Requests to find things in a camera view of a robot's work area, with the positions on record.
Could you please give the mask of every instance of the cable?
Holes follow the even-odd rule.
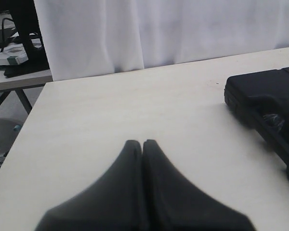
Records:
[[[1,32],[2,32],[2,47],[1,47],[1,51],[0,52],[3,52],[4,50],[4,47],[5,47],[5,38],[4,38],[4,21],[5,20],[9,20],[11,22],[14,22],[12,19],[10,18],[3,18],[2,19],[2,23],[1,23]]]

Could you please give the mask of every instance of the curtain fold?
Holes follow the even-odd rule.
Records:
[[[289,46],[289,0],[35,0],[54,80]]]

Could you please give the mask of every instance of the background table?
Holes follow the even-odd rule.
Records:
[[[229,76],[287,66],[289,48],[46,84],[0,170],[0,231],[33,230],[100,177],[127,139],[156,139],[191,182],[258,231],[289,231],[285,165],[223,99]]]
[[[45,83],[51,82],[52,80],[53,78],[50,70],[39,71],[12,78],[6,78],[4,76],[4,70],[0,70],[0,105],[9,95],[9,93],[14,90],[25,110],[29,114],[32,106],[23,89],[41,87],[44,86]]]

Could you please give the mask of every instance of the table surface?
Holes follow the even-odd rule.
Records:
[[[0,231],[34,230],[128,139],[156,139],[191,182],[258,231],[289,231],[285,165],[223,99],[229,76],[287,66],[289,48],[47,83],[0,170]]]
[[[52,82],[50,70],[39,71],[27,75],[6,78],[4,70],[0,70],[0,91],[13,90],[15,88],[28,88],[31,86]]]

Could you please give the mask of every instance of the white table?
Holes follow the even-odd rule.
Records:
[[[0,105],[9,95],[9,93],[14,90],[24,108],[29,113],[32,106],[23,89],[44,86],[45,83],[51,82],[52,80],[53,77],[50,70],[39,71],[12,78],[6,78],[4,76],[4,70],[0,70]]]
[[[0,170],[0,231],[30,231],[112,164],[125,140],[156,139],[196,186],[289,231],[285,165],[223,99],[232,75],[289,66],[289,48],[46,84]]]

